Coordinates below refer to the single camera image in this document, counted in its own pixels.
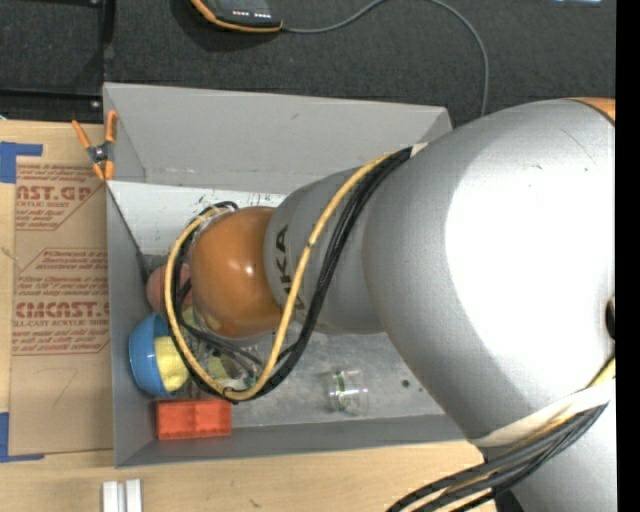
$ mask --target orange clip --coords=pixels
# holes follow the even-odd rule
[[[115,110],[110,110],[107,114],[107,124],[105,127],[105,142],[100,146],[92,146],[91,142],[89,142],[89,138],[87,137],[86,132],[80,126],[80,123],[77,121],[71,121],[71,125],[76,130],[76,134],[78,135],[78,139],[80,139],[80,144],[82,147],[87,150],[89,153],[89,157],[93,162],[93,171],[96,173],[96,176],[100,179],[100,181],[110,180],[113,178],[115,167],[113,162],[110,160],[110,151],[111,146],[113,146],[117,139],[117,124],[118,124],[118,114]]]

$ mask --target cardboard box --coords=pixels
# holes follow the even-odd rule
[[[102,142],[101,125],[87,132]],[[70,123],[3,121],[0,141],[39,148],[18,154],[15,185],[4,185],[15,222],[5,252],[15,283],[3,286],[13,292],[9,454],[111,448],[105,186]]]
[[[143,275],[205,206],[276,206],[290,192],[451,130],[444,108],[273,94],[107,84],[120,118],[107,226],[115,464],[201,461],[462,439],[386,334],[314,333],[296,370],[233,407],[229,437],[159,441],[154,399],[139,390],[128,337],[151,309]],[[366,415],[325,405],[322,375],[365,371]]]

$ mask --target cardboard sheet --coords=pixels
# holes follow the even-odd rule
[[[110,448],[105,186],[71,124],[3,121],[0,141],[42,147],[16,159],[9,454]]]

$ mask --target yellow cable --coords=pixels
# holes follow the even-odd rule
[[[318,238],[322,234],[322,231],[326,227],[329,219],[334,214],[336,209],[338,208],[340,202],[344,199],[344,197],[360,182],[360,180],[374,170],[381,162],[386,160],[388,155],[384,155],[382,157],[376,158],[372,160],[368,164],[364,165],[358,171],[356,171],[351,177],[340,187],[340,189],[335,193],[335,195],[329,201],[326,208],[320,215],[311,235],[307,240],[307,245],[305,246],[302,254],[300,255],[300,261],[298,262],[298,266],[296,267],[296,272],[293,278],[293,282],[291,284],[291,290],[289,291],[289,295],[287,296],[287,301],[284,306],[284,310],[282,313],[282,318],[280,320],[280,325],[278,326],[278,331],[276,333],[276,338],[273,343],[273,347],[271,349],[271,354],[269,355],[269,359],[265,364],[264,370],[258,380],[255,382],[253,386],[248,389],[242,391],[236,391],[233,389],[224,388],[220,385],[215,379],[213,379],[207,371],[200,365],[198,360],[194,357],[194,355],[189,350],[184,337],[182,336],[182,332],[180,331],[180,327],[178,325],[178,321],[176,319],[173,297],[171,293],[171,280],[174,272],[175,260],[180,251],[180,248],[184,244],[185,240],[189,237],[189,235],[195,231],[202,222],[204,222],[207,218],[215,215],[217,210],[211,210],[207,212],[207,214],[198,217],[194,220],[189,226],[182,232],[182,234],[176,240],[171,252],[169,253],[169,258],[167,260],[167,272],[165,274],[165,286],[164,286],[164,298],[167,308],[167,316],[169,318],[169,324],[171,326],[171,330],[176,338],[176,342],[180,347],[181,352],[184,357],[187,359],[189,365],[195,373],[201,378],[207,385],[216,390],[221,395],[235,401],[244,401],[249,400],[253,396],[255,396],[267,383],[269,378],[271,377],[271,372],[275,367],[278,361],[278,355],[280,354],[280,349],[282,348],[282,344],[286,338],[287,328],[289,327],[289,323],[291,322],[291,317],[293,316],[293,310],[296,303],[296,298],[298,296],[298,292],[302,286],[302,279],[309,262],[309,258],[311,257],[311,251],[315,246]]]

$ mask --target clear plastic cup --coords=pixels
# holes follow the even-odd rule
[[[328,375],[329,407],[353,416],[369,411],[369,389],[361,370],[338,370]]]

